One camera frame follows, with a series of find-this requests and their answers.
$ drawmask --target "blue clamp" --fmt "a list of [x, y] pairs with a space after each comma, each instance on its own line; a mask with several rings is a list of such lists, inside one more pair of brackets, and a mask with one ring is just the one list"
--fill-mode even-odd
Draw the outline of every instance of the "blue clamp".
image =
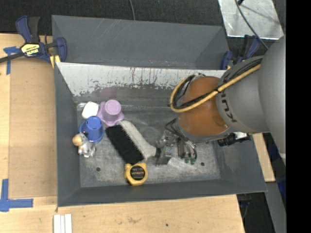
[[33, 207], [34, 199], [8, 199], [9, 180], [2, 180], [0, 212], [8, 212], [12, 208], [31, 208]]
[[[8, 47], [8, 48], [4, 48], [3, 51], [10, 56], [12, 53], [19, 53], [20, 49], [17, 48], [16, 46], [14, 47]], [[8, 60], [7, 64], [6, 64], [6, 75], [9, 75], [11, 73], [11, 60]]]
[[40, 17], [22, 16], [16, 21], [16, 29], [24, 38], [25, 44], [20, 47], [20, 51], [13, 55], [0, 58], [0, 63], [13, 60], [24, 56], [26, 58], [37, 58], [51, 63], [51, 55], [48, 52], [49, 48], [58, 47], [58, 55], [62, 62], [66, 60], [67, 46], [63, 37], [56, 38], [55, 42], [46, 44], [40, 42], [40, 37], [37, 34], [38, 23]]
[[240, 63], [242, 60], [246, 60], [254, 55], [257, 52], [260, 46], [260, 40], [255, 36], [244, 36], [244, 43], [241, 51], [237, 56], [233, 56], [231, 51], [227, 51], [222, 59], [220, 70], [226, 70], [230, 62], [232, 65]]

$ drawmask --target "brush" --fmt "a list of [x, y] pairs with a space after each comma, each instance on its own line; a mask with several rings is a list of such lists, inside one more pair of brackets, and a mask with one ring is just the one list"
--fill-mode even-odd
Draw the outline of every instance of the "brush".
[[115, 126], [106, 128], [105, 131], [112, 145], [126, 163], [134, 165], [138, 162], [145, 162], [152, 156], [158, 158], [161, 154], [161, 149], [149, 144], [130, 121], [119, 121]]

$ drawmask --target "yellow cable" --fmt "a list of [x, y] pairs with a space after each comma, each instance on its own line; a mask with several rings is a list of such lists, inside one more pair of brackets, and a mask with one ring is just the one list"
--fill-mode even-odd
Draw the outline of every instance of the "yellow cable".
[[206, 98], [203, 98], [201, 99], [200, 101], [186, 107], [186, 108], [182, 108], [182, 109], [176, 109], [174, 108], [173, 106], [173, 98], [175, 96], [175, 93], [177, 91], [177, 89], [181, 86], [181, 84], [187, 79], [183, 79], [176, 87], [175, 89], [173, 90], [172, 92], [172, 95], [171, 95], [171, 98], [170, 98], [170, 105], [171, 105], [171, 109], [174, 111], [174, 112], [177, 112], [177, 113], [181, 113], [181, 112], [185, 112], [185, 111], [189, 111], [193, 108], [196, 108], [198, 107], [199, 105], [201, 105], [202, 103], [205, 103], [207, 100], [211, 99], [212, 97], [216, 96], [218, 93], [222, 92], [223, 90], [225, 90], [226, 88], [228, 88], [229, 86], [233, 85], [234, 83], [236, 83], [237, 81], [241, 80], [242, 78], [248, 76], [249, 74], [257, 71], [258, 69], [260, 68], [260, 64], [258, 64], [257, 66], [254, 66], [252, 67], [251, 69], [245, 71], [244, 73], [240, 74], [238, 77], [235, 77], [234, 79], [230, 80], [229, 82], [221, 85], [220, 87], [218, 87], [217, 91], [213, 91], [211, 92]]

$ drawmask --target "gray bin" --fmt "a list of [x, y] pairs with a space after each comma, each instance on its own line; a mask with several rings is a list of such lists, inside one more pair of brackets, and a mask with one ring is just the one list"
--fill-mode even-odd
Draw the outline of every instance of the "gray bin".
[[[180, 29], [183, 33], [176, 41], [173, 33]], [[228, 147], [199, 144], [194, 165], [185, 164], [174, 151], [167, 166], [148, 165], [148, 179], [139, 187], [126, 183], [124, 162], [106, 135], [89, 159], [79, 156], [71, 141], [78, 133], [86, 102], [116, 99], [125, 119], [154, 144], [165, 123], [176, 117], [167, 105], [177, 83], [195, 72], [222, 76], [223, 71], [217, 69], [227, 45], [220, 27], [56, 16], [53, 36], [67, 40], [69, 54], [66, 63], [54, 69], [58, 206], [266, 191], [253, 141]], [[168, 42], [170, 50], [161, 47]], [[205, 50], [215, 55], [209, 57]]]

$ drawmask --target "wooden table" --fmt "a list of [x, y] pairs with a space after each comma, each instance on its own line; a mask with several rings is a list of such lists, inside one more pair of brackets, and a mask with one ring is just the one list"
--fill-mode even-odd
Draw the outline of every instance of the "wooden table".
[[[2, 51], [4, 47], [21, 46], [22, 44], [23, 39], [17, 34], [0, 34], [0, 57], [6, 56]], [[35, 68], [41, 63], [46, 65], [40, 60], [22, 57], [18, 61], [12, 61], [12, 73], [19, 72], [18, 67], [33, 65]], [[20, 157], [20, 160], [16, 159], [16, 153], [11, 154], [11, 149], [14, 147], [12, 141], [9, 141], [10, 112], [12, 113], [10, 111], [11, 75], [6, 75], [6, 63], [0, 64], [0, 179], [9, 178], [9, 194], [14, 194], [14, 191], [17, 191], [16, 194], [22, 194], [24, 188], [25, 191], [27, 190], [27, 183], [20, 182], [21, 180], [18, 180], [14, 173], [21, 176], [27, 173], [27, 177], [36, 177], [31, 183], [32, 191], [35, 193], [39, 190], [44, 193], [45, 189], [41, 188], [45, 182], [41, 181], [39, 174], [47, 172], [46, 165], [36, 165], [33, 159], [27, 158], [29, 155], [31, 156], [31, 153], [23, 153], [25, 157]], [[261, 134], [255, 136], [255, 143], [265, 179], [274, 181], [271, 163]], [[39, 197], [34, 195], [31, 197], [34, 197], [33, 208], [10, 209], [8, 213], [0, 212], [0, 232], [52, 232], [52, 218], [55, 214], [72, 214], [74, 233], [245, 232], [236, 195], [61, 208], [57, 208], [56, 195]]]

